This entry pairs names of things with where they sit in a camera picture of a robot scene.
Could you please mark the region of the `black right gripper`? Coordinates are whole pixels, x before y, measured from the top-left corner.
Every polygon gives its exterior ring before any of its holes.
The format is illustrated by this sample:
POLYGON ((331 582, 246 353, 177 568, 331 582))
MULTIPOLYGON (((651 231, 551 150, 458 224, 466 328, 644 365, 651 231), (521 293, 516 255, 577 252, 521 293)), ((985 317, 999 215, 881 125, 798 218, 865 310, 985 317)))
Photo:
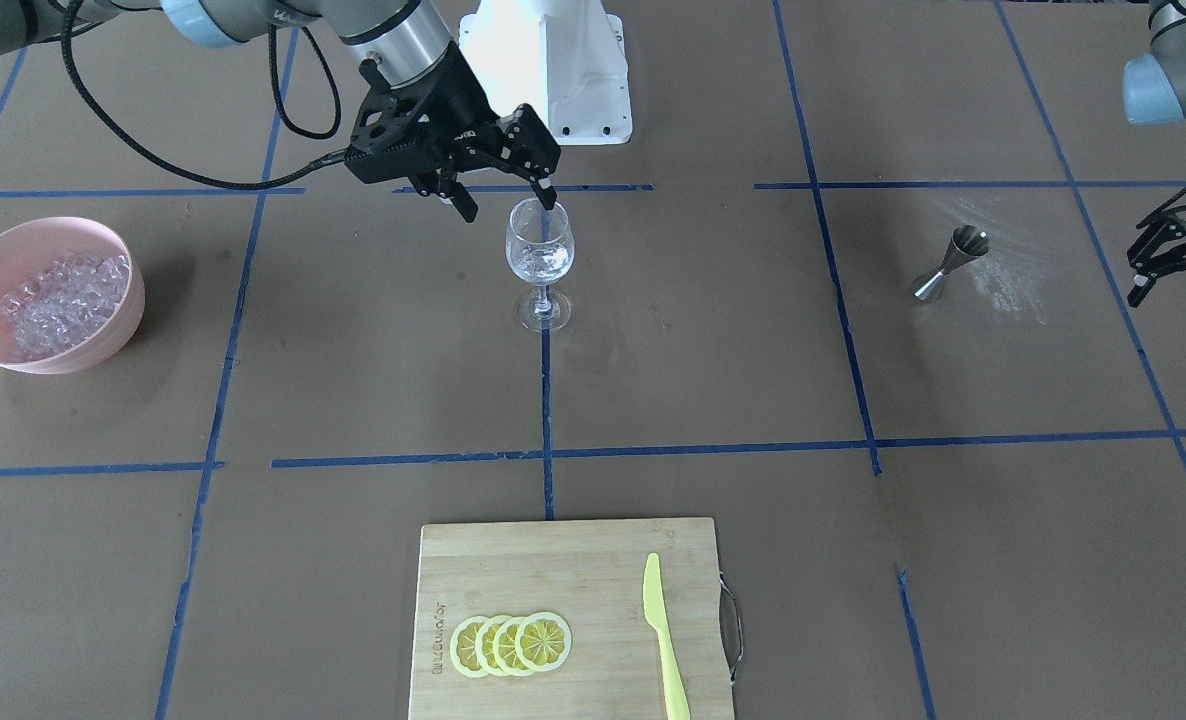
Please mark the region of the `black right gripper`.
POLYGON ((453 164, 436 173, 436 197, 455 209, 466 223, 479 206, 457 173, 497 168, 529 183, 546 211, 555 210, 556 172, 561 147, 529 104, 519 104, 506 117, 489 106, 468 60, 457 45, 427 74, 393 87, 381 74, 378 60, 361 60, 361 77, 369 85, 352 128, 352 145, 370 149, 407 140, 425 140, 449 147, 453 164))

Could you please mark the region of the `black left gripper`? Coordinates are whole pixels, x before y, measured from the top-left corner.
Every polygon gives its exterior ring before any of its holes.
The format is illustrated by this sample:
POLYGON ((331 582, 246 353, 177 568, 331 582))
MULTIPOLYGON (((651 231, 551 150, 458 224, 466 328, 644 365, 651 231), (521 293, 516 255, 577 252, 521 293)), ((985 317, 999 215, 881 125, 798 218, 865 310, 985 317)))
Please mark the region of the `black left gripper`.
POLYGON ((1127 259, 1134 273, 1127 302, 1139 307, 1161 278, 1186 272, 1186 219, 1173 214, 1152 219, 1129 247, 1127 259))

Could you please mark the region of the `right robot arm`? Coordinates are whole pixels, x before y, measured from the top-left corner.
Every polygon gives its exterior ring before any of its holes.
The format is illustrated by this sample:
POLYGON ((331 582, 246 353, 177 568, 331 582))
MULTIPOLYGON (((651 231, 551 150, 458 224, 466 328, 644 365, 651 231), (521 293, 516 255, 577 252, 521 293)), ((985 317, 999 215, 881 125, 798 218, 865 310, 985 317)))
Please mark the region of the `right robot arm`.
POLYGON ((278 68, 279 28, 308 32, 314 23, 327 23, 356 56, 368 91, 349 144, 287 176, 247 183, 247 191, 286 186, 342 165, 365 184, 404 179, 420 196, 436 197, 473 222, 477 202, 460 176, 493 168, 527 181, 546 211, 557 204, 551 186, 561 155, 556 138, 533 106, 517 106, 506 115, 491 108, 432 1, 0 1, 0 56, 55 42, 77 95, 119 141, 187 181, 241 190, 238 181, 200 176, 146 149, 81 78, 75 37, 119 15, 145 12, 162 13, 178 33, 204 47, 236 47, 263 37, 270 68, 278 68))

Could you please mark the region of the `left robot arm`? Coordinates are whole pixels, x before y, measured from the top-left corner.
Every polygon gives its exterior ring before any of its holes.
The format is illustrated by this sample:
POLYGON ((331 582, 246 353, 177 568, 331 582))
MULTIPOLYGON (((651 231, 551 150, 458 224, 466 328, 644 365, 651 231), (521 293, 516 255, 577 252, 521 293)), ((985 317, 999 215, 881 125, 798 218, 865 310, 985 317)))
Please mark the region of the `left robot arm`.
MULTIPOLYGON (((1126 117, 1134 126, 1160 126, 1186 119, 1186 1, 1150 1, 1150 50, 1127 60, 1123 70, 1126 117)), ((1129 246, 1133 287, 1129 307, 1139 307, 1161 278, 1186 272, 1186 184, 1137 224, 1129 246)))

